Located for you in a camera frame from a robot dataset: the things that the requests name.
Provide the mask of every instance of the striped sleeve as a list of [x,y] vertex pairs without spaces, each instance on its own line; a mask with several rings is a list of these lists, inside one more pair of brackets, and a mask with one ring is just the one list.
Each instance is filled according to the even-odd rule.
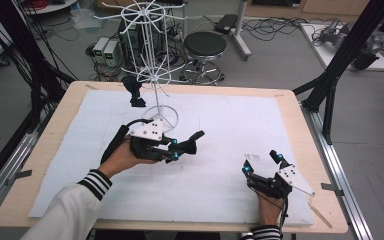
[[255,240],[278,240],[281,239],[280,229],[276,225],[266,225],[251,229]]
[[92,169],[78,184],[87,187],[101,201],[112,182],[99,170]]

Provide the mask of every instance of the black stool seat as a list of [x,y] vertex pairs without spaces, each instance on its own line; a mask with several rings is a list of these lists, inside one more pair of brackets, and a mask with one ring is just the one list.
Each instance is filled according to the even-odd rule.
[[226,49],[226,45],[222,37],[211,32],[191,33],[184,40],[186,50],[197,56],[216,56]]

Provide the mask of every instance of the white board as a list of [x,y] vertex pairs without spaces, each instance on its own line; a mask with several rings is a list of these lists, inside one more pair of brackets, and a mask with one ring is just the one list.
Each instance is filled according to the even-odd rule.
[[[330,61],[332,61],[333,56],[335,56],[337,49],[331,43],[322,43],[320,46],[315,46],[313,44],[311,35],[314,33],[314,31],[317,31],[317,33],[320,33],[321,29],[324,29],[327,26],[328,25],[323,25],[323,24],[307,24],[307,23],[301,24],[301,27],[304,30],[304,35],[307,37],[307,40],[309,41],[310,45],[315,51],[317,57],[325,67],[327,67]],[[376,56],[379,57],[379,59],[373,62],[372,65],[370,65],[364,71],[384,72],[384,57],[380,53],[377,53]],[[353,70],[354,68],[352,66],[348,66],[347,69]]]
[[[108,143],[122,124],[141,118],[144,108],[130,107],[131,95],[89,91],[52,160],[30,217],[41,217],[52,197],[97,168]],[[153,94],[145,94],[148,106]],[[246,158],[255,173],[273,177],[274,149],[294,163],[282,118],[273,98],[170,94],[160,102],[179,113],[178,126],[166,133],[178,141],[196,131],[197,155],[177,162],[139,165],[111,180],[99,218],[117,220],[257,223],[257,197],[241,171]],[[140,127],[135,124],[134,130]],[[286,225],[313,224],[302,192],[290,194]]]

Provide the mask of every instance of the aluminum rail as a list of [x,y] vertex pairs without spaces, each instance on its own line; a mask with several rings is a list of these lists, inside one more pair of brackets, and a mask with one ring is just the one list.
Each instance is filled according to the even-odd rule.
[[373,239],[370,229],[367,226],[366,220],[364,219],[363,213],[358,206],[357,200],[352,192],[351,186],[347,180],[344,169],[342,168],[341,162],[339,161],[338,155],[335,152],[333,145],[329,145],[326,138],[323,136],[323,119],[319,113],[306,111],[310,120],[313,124],[313,130],[319,140],[320,146],[323,150],[326,163],[329,167],[330,174],[336,184],[338,190],[342,190],[344,196],[339,198],[342,200],[343,206],[345,207],[349,220],[354,229],[356,237],[360,240],[371,240]]

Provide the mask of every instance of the forearm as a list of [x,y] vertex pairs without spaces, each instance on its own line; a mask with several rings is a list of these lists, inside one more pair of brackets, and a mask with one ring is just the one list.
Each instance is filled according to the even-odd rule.
[[86,239],[111,184],[104,174],[91,170],[79,183],[55,195],[43,217],[22,239]]

